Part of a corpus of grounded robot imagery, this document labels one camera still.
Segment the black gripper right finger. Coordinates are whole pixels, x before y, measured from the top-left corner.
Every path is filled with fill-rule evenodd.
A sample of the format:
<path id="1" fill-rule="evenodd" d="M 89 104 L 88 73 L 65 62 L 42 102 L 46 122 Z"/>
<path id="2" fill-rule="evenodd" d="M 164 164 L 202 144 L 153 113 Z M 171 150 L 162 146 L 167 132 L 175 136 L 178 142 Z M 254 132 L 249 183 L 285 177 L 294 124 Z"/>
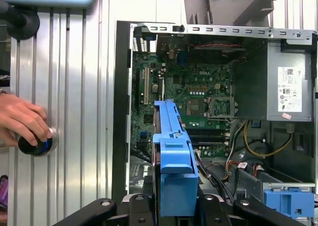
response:
<path id="1" fill-rule="evenodd" d="M 199 226 L 301 226 L 255 199 L 235 200 L 232 205 L 218 195 L 205 194 L 198 198 Z"/>

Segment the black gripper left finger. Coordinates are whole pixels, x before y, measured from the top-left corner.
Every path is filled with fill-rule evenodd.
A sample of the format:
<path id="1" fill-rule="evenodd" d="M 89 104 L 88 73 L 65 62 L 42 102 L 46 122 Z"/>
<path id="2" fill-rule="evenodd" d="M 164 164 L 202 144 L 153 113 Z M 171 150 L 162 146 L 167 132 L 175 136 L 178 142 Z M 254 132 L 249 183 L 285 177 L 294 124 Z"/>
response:
<path id="1" fill-rule="evenodd" d="M 151 200 L 144 194 L 131 194 L 117 205 L 101 198 L 93 201 L 61 221 L 57 226 L 154 226 Z"/>

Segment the person hand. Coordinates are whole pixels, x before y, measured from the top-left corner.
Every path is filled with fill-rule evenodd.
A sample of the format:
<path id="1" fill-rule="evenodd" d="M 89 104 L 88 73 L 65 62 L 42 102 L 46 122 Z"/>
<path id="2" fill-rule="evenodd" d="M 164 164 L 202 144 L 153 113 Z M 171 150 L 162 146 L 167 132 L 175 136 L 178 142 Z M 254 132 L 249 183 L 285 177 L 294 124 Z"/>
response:
<path id="1" fill-rule="evenodd" d="M 0 139 L 8 147 L 16 147 L 17 140 L 13 133 L 24 137 L 32 146 L 37 140 L 45 142 L 52 137 L 46 124 L 44 109 L 15 95 L 0 94 Z"/>

